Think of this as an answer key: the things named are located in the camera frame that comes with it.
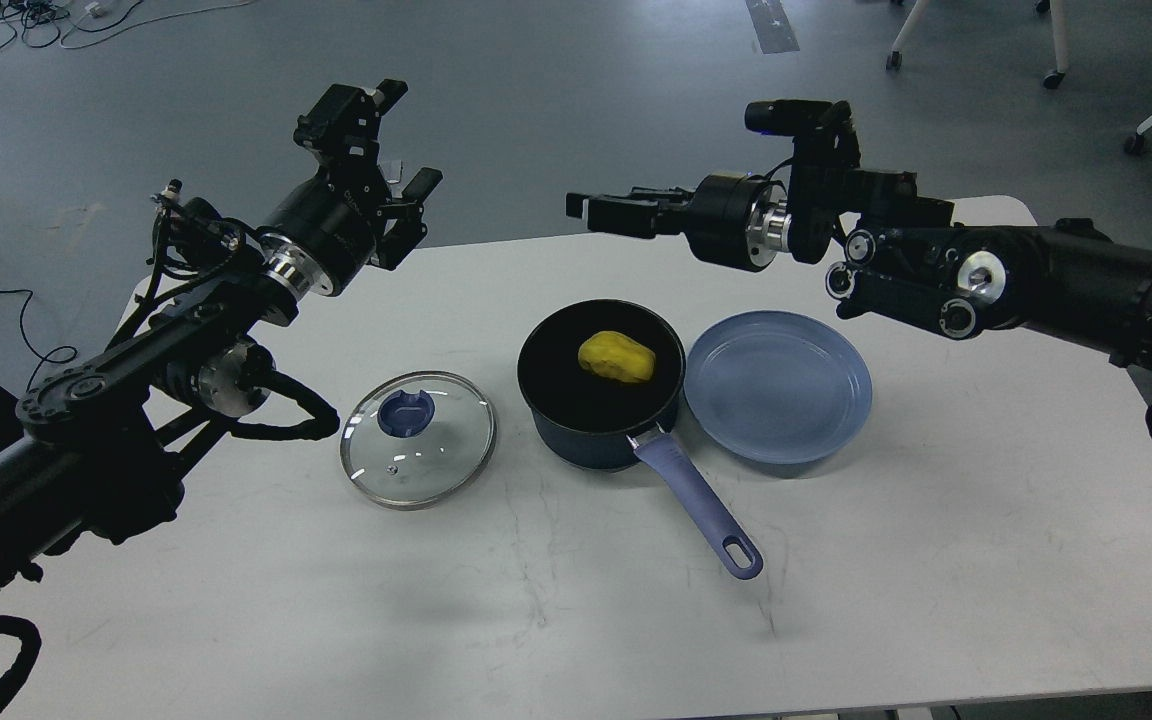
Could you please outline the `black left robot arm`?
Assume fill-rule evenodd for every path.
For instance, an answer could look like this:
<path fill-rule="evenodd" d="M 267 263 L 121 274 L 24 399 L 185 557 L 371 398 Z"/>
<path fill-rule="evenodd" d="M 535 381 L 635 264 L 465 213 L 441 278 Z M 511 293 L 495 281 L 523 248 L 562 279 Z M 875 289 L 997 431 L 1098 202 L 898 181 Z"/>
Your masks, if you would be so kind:
<path fill-rule="evenodd" d="M 338 432 L 338 410 L 276 367 L 251 336 L 287 327 L 308 293 L 335 297 L 366 266 L 396 270 L 425 240 L 422 214 L 442 173 L 394 194 L 381 119 L 407 83 L 333 85 L 294 128 L 317 169 L 260 227 L 156 194 L 151 273 L 105 350 L 29 387 L 23 435 L 0 450 L 0 589 L 41 579 L 41 555 L 91 533 L 119 544 L 177 516 L 184 479 L 223 438 L 297 441 Z M 18 652 L 0 676 L 0 717 L 41 652 L 37 626 L 0 615 Z"/>

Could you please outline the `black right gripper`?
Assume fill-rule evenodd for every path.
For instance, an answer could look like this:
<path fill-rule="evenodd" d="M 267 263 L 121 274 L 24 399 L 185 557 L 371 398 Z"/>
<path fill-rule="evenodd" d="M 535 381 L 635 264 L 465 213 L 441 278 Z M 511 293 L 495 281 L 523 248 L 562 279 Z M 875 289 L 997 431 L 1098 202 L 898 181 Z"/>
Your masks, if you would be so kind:
<path fill-rule="evenodd" d="M 694 190 L 634 185 L 627 194 L 564 196 L 564 213 L 589 232 L 654 240 L 682 233 L 695 259 L 742 272 L 761 272 L 790 251 L 791 214 L 778 179 L 714 173 Z"/>

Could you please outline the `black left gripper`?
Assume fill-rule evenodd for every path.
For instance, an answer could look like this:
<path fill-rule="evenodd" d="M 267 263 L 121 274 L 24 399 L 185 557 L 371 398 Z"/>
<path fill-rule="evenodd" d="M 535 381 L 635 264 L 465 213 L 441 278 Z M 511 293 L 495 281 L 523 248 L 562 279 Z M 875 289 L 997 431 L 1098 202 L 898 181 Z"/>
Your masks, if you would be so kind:
<path fill-rule="evenodd" d="M 381 118 L 408 90 L 402 79 L 332 85 L 297 118 L 293 142 L 319 168 L 260 225 L 259 242 L 270 252 L 297 247 L 314 262 L 311 291 L 338 296 L 370 258 L 393 272 L 429 236 L 424 210 L 444 173 L 422 167 L 394 199 L 378 167 Z"/>

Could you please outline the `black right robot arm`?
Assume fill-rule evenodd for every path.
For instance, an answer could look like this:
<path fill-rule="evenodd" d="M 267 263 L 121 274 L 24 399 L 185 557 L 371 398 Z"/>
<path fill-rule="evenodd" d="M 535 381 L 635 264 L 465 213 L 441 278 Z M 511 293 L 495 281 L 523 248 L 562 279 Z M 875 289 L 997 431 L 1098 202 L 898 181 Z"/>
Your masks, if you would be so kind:
<path fill-rule="evenodd" d="M 874 313 L 972 340 L 1024 328 L 1152 372 L 1152 251 L 1112 242 L 1085 218 L 965 225 L 916 192 L 914 174 L 794 167 L 786 181 L 713 174 L 694 190 L 567 194 L 590 232 L 681 234 L 696 259 L 759 272 L 776 253 L 842 258 L 826 288 L 842 319 Z M 1152 404 L 1146 411 L 1152 439 Z"/>

